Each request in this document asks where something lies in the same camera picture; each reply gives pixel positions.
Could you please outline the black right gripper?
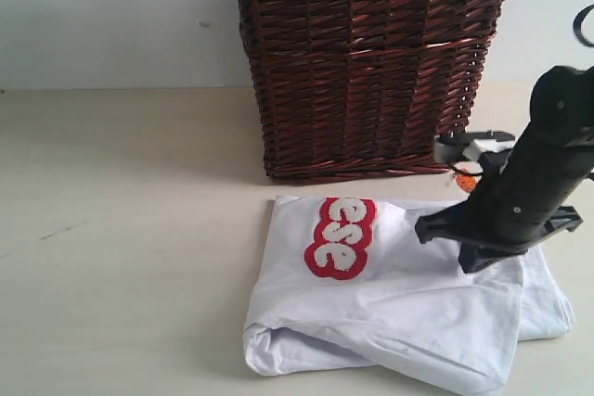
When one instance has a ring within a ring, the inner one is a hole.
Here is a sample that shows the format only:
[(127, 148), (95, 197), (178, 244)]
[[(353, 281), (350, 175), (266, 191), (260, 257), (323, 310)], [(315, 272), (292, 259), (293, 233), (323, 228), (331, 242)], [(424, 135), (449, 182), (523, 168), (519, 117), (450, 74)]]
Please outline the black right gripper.
[(420, 216), (414, 229), (421, 244), (435, 238), (463, 242), (458, 263), (465, 274), (476, 274), (524, 252), (563, 229), (573, 232), (583, 219), (563, 202), (593, 170), (593, 143), (557, 147), (523, 135), (502, 170), (471, 195), (477, 244), (466, 243), (471, 231), (463, 223), (465, 203)]

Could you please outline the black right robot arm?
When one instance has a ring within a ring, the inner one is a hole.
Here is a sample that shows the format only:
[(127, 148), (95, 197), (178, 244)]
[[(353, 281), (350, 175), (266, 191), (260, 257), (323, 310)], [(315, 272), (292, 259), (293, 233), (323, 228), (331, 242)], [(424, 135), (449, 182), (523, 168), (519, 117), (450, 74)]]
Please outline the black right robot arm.
[(593, 71), (556, 66), (543, 74), (519, 137), (494, 131), (438, 135), (433, 156), (450, 168), (471, 161), (482, 169), (466, 200), (415, 225), (422, 244), (457, 241), (464, 273), (573, 232), (583, 220), (564, 202), (593, 176)]

